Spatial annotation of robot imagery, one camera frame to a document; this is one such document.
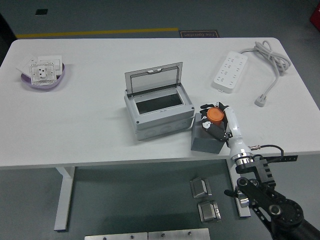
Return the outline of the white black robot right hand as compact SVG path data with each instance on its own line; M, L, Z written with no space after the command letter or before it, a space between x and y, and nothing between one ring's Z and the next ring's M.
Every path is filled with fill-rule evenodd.
M200 107L202 129L230 148L229 157L240 165L253 161L250 148L244 143L240 125L233 108L221 102Z

